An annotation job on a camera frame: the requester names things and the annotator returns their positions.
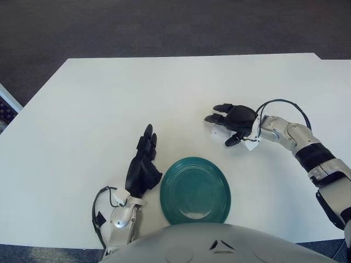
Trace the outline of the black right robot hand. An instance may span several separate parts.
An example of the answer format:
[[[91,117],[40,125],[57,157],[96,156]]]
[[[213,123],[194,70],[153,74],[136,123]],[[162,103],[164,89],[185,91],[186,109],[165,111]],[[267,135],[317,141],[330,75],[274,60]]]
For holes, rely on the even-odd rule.
[[[239,144],[244,137],[252,133],[254,121],[258,116],[253,109],[243,105],[232,104],[215,105],[213,109],[216,112],[225,113],[226,115],[213,113],[206,116],[204,121],[225,127],[227,130],[234,132],[234,134],[225,141],[226,147]]]

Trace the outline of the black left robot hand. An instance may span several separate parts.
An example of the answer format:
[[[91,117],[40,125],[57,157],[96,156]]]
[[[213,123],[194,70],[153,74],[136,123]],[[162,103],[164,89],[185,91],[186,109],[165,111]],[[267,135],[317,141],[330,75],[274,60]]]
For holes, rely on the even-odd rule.
[[[156,157],[157,135],[151,124],[145,129],[137,144],[137,153],[132,159],[126,177],[125,189],[132,197],[142,198],[147,190],[159,184],[162,173],[153,164]]]

